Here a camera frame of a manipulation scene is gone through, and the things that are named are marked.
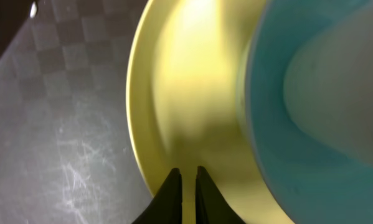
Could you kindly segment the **yellow plate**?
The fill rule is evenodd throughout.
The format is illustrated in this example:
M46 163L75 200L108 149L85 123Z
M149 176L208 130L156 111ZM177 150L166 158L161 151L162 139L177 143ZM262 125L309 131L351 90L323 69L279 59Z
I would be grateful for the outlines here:
M246 136L245 72L264 0L149 0L128 62L131 144L156 195L182 175L182 220L194 223L197 168L247 223L289 223Z

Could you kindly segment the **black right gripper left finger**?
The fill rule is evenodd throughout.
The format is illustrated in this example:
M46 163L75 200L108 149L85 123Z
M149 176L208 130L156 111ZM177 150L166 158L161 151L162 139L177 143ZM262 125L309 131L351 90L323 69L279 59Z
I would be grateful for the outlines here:
M182 177L178 168L173 168L159 188L148 207L133 224L181 224L182 223Z

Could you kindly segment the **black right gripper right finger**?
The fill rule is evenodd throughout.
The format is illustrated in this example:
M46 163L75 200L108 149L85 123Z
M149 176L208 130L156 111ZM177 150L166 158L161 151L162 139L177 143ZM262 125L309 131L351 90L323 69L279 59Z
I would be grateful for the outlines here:
M203 166L197 168L195 206L197 224L245 224L226 202Z

